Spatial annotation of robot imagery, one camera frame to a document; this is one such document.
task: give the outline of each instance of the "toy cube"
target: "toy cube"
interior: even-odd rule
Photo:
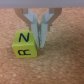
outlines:
[[[37,46],[33,33],[29,30],[17,31],[15,33],[12,48],[18,58],[37,57]]]

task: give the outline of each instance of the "yellow block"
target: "yellow block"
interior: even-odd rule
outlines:
[[[37,46],[33,33],[29,30],[17,31],[15,33],[12,48],[18,58],[37,57]]]

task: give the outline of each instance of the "brown carpet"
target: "brown carpet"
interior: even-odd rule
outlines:
[[[32,9],[39,22],[45,9]],[[0,84],[84,84],[84,8],[63,8],[37,58],[18,59],[12,43],[26,24],[0,9]]]

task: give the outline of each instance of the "block face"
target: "block face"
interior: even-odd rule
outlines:
[[[37,47],[34,36],[29,30],[17,31],[15,33],[12,48],[18,58],[37,57]]]

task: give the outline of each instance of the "block top face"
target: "block top face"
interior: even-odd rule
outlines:
[[[33,33],[29,30],[16,31],[13,46],[26,46],[35,43]]]
[[[84,7],[84,0],[0,0],[0,8]]]

